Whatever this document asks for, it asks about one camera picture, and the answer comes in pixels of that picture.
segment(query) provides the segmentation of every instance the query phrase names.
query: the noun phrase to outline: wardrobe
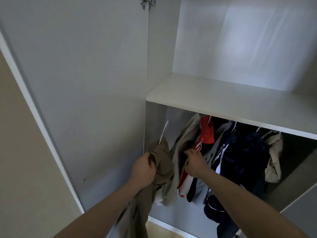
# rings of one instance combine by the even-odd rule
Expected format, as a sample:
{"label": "wardrobe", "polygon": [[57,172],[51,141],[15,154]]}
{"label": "wardrobe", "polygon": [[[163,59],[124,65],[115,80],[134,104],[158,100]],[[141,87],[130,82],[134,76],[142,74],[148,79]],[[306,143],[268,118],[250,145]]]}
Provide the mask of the wardrobe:
{"label": "wardrobe", "polygon": [[[84,209],[128,179],[167,120],[171,148],[200,113],[287,137],[267,193],[282,211],[317,182],[305,168],[317,167],[317,0],[141,1],[0,0],[0,48]],[[216,237],[181,197],[150,216]]]}

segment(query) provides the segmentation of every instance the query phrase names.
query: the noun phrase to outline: metal hinge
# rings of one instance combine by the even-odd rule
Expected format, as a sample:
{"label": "metal hinge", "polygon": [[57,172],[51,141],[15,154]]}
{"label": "metal hinge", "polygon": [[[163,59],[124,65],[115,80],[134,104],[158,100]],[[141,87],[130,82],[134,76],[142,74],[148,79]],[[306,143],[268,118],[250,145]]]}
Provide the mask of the metal hinge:
{"label": "metal hinge", "polygon": [[143,10],[145,10],[145,6],[147,3],[149,3],[149,10],[150,10],[151,7],[155,7],[156,0],[141,0],[141,7],[143,8]]}

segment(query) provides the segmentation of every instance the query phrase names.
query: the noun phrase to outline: shelf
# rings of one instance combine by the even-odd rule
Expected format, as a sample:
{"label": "shelf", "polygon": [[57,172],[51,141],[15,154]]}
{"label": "shelf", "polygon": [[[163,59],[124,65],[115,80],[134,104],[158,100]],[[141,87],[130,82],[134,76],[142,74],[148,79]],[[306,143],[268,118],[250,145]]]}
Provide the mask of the shelf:
{"label": "shelf", "polygon": [[317,139],[317,100],[291,92],[172,73],[146,100]]}

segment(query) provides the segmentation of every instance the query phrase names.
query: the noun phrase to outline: floor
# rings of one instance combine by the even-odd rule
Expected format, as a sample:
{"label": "floor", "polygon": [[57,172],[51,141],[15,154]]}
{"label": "floor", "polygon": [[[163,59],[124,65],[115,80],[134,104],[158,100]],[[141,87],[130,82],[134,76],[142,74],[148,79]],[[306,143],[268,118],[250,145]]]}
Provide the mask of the floor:
{"label": "floor", "polygon": [[167,230],[157,224],[150,221],[146,223],[147,234],[149,238],[184,238],[183,236],[176,234],[170,230]]}

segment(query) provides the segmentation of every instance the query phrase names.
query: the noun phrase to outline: person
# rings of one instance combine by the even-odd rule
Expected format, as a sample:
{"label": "person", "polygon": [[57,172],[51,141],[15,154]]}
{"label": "person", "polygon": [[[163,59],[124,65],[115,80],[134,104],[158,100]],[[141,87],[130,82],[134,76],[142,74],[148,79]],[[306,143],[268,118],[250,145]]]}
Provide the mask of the person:
{"label": "person", "polygon": [[[248,238],[308,238],[269,204],[210,169],[201,153],[188,149],[185,154],[188,156],[185,171],[207,184]],[[135,162],[126,184],[82,214],[54,238],[105,238],[133,196],[152,183],[156,170],[153,162],[149,164],[149,155],[145,153]]]}

